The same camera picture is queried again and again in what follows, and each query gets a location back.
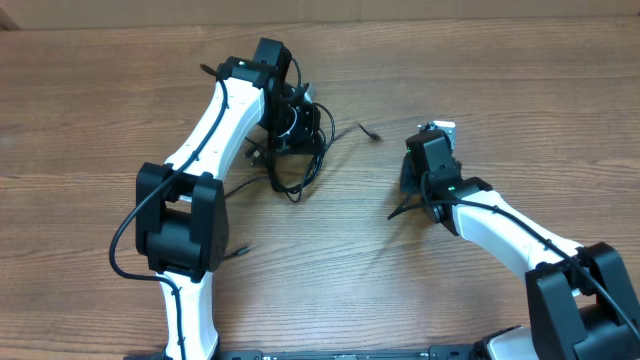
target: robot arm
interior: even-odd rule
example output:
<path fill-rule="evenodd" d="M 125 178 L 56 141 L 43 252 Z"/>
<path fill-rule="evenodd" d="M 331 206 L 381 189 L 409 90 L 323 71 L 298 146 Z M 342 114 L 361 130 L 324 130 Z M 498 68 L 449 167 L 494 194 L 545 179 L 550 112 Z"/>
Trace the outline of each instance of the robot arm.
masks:
<path fill-rule="evenodd" d="M 576 255 L 576 249 L 582 246 L 546 230 L 522 215 L 509 206 L 495 190 L 480 191 L 465 196 L 462 200 L 498 206 L 512 213 L 570 256 Z M 452 207 L 452 216 L 455 229 L 460 236 L 495 256 L 523 283 L 524 274 L 535 269 L 538 264 L 555 264 L 562 260 L 522 227 L 500 214 L 473 206 L 457 205 Z"/>
<path fill-rule="evenodd" d="M 229 78 L 225 80 L 228 92 L 228 108 L 224 112 L 220 124 L 207 145 L 185 173 L 201 176 L 204 173 L 213 175 L 214 179 L 224 180 L 233 158 L 240 149 L 245 136 L 264 115 L 264 90 L 252 83 Z M 202 116 L 200 122 L 180 149 L 171 155 L 165 164 L 171 164 L 174 170 L 184 164 L 193 149 L 200 144 L 205 134 L 213 125 L 221 111 L 222 90 L 216 83 L 213 99 Z M 180 200 L 191 202 L 191 197 L 181 195 Z M 214 273 L 207 271 L 199 282 L 192 282 L 189 276 L 164 272 L 157 274 L 172 280 L 180 288 L 182 327 L 185 332 L 185 349 L 188 359 L 211 359 L 218 343 L 218 332 L 213 324 L 213 278 Z M 180 346 L 177 333 L 177 317 L 175 297 L 171 288 L 164 283 L 164 295 L 169 329 L 166 356 L 180 359 Z"/>
<path fill-rule="evenodd" d="M 638 358 L 633 332 L 640 306 L 620 255 L 605 243 L 583 247 L 561 238 L 481 179 L 463 180 L 452 156 L 455 134 L 455 124 L 434 122 L 407 139 L 401 182 L 405 190 L 420 189 L 422 204 L 405 210 L 424 208 L 434 222 L 502 262 L 525 283 L 531 319 L 531 329 L 512 328 L 483 340 L 483 353 L 474 358 Z M 578 308 L 573 297 L 579 293 L 597 294 L 596 304 Z"/>
<path fill-rule="evenodd" d="M 298 135 L 299 128 L 311 128 L 311 121 L 319 121 L 319 115 L 311 115 L 309 111 L 310 99 L 305 97 L 303 103 L 302 96 L 288 96 L 287 101 L 281 101 L 287 93 L 298 94 L 303 90 L 284 82 L 289 61 L 289 50 L 268 39 L 260 41 L 253 60 L 230 57 L 218 67 L 215 75 L 219 82 L 213 99 L 186 142 L 164 165 L 146 163 L 138 173 L 138 204 L 148 199 L 169 176 L 175 177 L 162 197 L 151 198 L 140 210 L 136 221 L 138 252 L 147 256 L 149 268 L 158 277 L 170 280 L 180 289 L 178 308 L 172 287 L 161 283 L 169 328 L 168 345 L 162 357 L 182 359 L 181 343 L 189 360 L 209 360 L 216 351 L 218 333 L 213 325 L 212 286 L 229 238 L 222 184 L 245 137 L 259 124 L 269 131 L 270 139 L 281 129 L 288 129 L 286 136 L 278 137 L 273 145 L 304 146 L 307 137 Z M 220 81 L 227 90 L 225 109 Z M 296 110 L 291 107 L 291 99 L 300 101 L 294 103 Z M 206 140 L 218 119 L 198 157 L 183 172 L 177 171 L 190 158 L 193 160 L 194 150 Z M 190 202 L 191 213 L 169 209 L 167 201 Z M 177 323 L 178 311 L 181 324 Z M 178 336 L 179 326 L 183 339 Z"/>

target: wood grain surface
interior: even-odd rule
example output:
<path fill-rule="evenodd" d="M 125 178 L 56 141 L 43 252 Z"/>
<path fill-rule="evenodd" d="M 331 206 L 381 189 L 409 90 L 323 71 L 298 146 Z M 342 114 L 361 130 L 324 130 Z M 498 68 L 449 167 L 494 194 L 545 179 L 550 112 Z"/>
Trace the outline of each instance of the wood grain surface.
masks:
<path fill-rule="evenodd" d="M 2 32 L 0 358 L 162 349 L 160 288 L 115 275 L 109 241 L 142 163 L 208 105 L 198 64 L 262 36 L 292 50 L 338 133 L 384 141 L 346 134 L 299 205 L 266 183 L 228 201 L 230 248 L 254 249 L 216 274 L 223 349 L 422 348 L 528 323 L 524 286 L 482 249 L 419 211 L 385 220 L 404 140 L 434 119 L 457 122 L 464 176 L 613 245 L 640 288 L 640 18 Z M 262 172 L 238 156 L 225 187 Z M 118 260 L 147 271 L 132 232 Z"/>
<path fill-rule="evenodd" d="M 0 0 L 9 29 L 633 16 L 640 0 Z"/>

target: black bracket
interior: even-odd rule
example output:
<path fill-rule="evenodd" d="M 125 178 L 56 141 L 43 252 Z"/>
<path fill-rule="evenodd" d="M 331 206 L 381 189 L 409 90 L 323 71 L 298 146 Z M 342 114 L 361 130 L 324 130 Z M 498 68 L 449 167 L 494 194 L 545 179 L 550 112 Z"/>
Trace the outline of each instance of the black bracket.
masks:
<path fill-rule="evenodd" d="M 640 306 L 620 255 L 598 243 L 575 257 L 637 326 Z M 572 290 L 593 289 L 566 261 L 542 263 L 525 274 L 533 345 L 541 359 L 606 360 L 640 358 L 640 346 L 615 310 L 596 297 L 578 309 Z"/>
<path fill-rule="evenodd" d="M 254 87 L 265 90 L 267 106 L 258 125 L 271 132 L 287 128 L 289 122 L 289 109 L 280 99 L 290 91 L 290 87 L 285 86 L 290 62 L 291 52 L 282 42 L 262 38 L 253 59 L 231 56 L 218 66 L 217 72 L 220 80 L 233 77 L 249 81 Z"/>
<path fill-rule="evenodd" d="M 462 199 L 478 191 L 490 191 L 491 185 L 477 177 L 462 179 L 462 164 L 452 155 L 452 140 L 441 129 L 425 128 L 406 140 L 400 186 L 403 192 L 420 189 L 424 176 L 424 203 L 432 200 Z M 451 206 L 434 205 L 425 209 L 435 223 L 442 223 L 458 235 L 451 217 Z"/>
<path fill-rule="evenodd" d="M 145 163 L 136 179 L 136 203 L 172 174 L 170 165 Z M 182 195 L 191 197 L 190 214 L 166 206 Z M 180 174 L 172 186 L 142 208 L 136 220 L 136 249 L 147 256 L 149 269 L 186 275 L 193 282 L 218 268 L 228 241 L 224 188 L 209 173 L 200 177 Z"/>

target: robotic arm link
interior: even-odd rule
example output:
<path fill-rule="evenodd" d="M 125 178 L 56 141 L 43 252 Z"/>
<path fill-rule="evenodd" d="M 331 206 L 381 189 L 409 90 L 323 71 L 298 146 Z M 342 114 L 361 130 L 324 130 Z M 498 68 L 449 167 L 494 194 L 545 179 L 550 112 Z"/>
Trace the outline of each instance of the robotic arm link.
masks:
<path fill-rule="evenodd" d="M 145 163 L 140 169 L 137 207 L 114 236 L 110 261 L 123 277 L 161 282 L 169 339 L 161 354 L 125 359 L 640 357 L 635 338 L 640 306 L 618 253 L 604 243 L 583 247 L 555 235 L 509 206 L 481 179 L 463 180 L 461 164 L 452 156 L 455 124 L 446 121 L 421 126 L 417 135 L 407 139 L 401 184 L 408 195 L 389 218 L 422 208 L 435 223 L 442 223 L 452 234 L 495 256 L 526 285 L 531 328 L 517 326 L 475 344 L 434 345 L 422 350 L 279 354 L 219 351 L 212 289 L 229 238 L 223 188 L 229 167 L 255 125 L 269 132 L 268 146 L 272 149 L 304 153 L 318 148 L 319 113 L 311 106 L 312 89 L 284 81 L 291 61 L 291 53 L 282 43 L 262 39 L 252 60 L 230 57 L 217 72 L 205 69 L 218 82 L 202 119 L 164 165 Z M 405 206 L 418 190 L 420 203 Z M 190 202 L 191 213 L 169 209 L 167 201 Z M 135 216 L 136 248 L 147 257 L 156 276 L 127 274 L 115 264 L 117 239 Z M 596 304 L 578 308 L 573 297 L 579 293 L 596 294 Z"/>

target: wooden table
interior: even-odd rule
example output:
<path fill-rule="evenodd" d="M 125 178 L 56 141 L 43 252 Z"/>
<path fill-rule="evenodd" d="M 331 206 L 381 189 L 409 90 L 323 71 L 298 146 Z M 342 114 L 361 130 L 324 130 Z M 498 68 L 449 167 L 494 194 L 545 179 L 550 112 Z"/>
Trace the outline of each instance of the wooden table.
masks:
<path fill-rule="evenodd" d="M 482 249 L 419 211 L 385 220 L 404 140 L 433 119 L 457 122 L 465 176 L 613 245 L 640 289 L 640 18 L 4 32 L 0 358 L 164 346 L 159 286 L 115 275 L 107 248 L 142 163 L 209 103 L 198 64 L 250 57 L 262 36 L 292 50 L 338 133 L 359 121 L 384 141 L 337 141 L 300 205 L 266 183 L 228 201 L 230 248 L 254 249 L 216 274 L 224 349 L 421 348 L 528 323 L 524 286 Z M 226 188 L 260 172 L 239 156 Z M 132 232 L 118 259 L 147 270 Z"/>

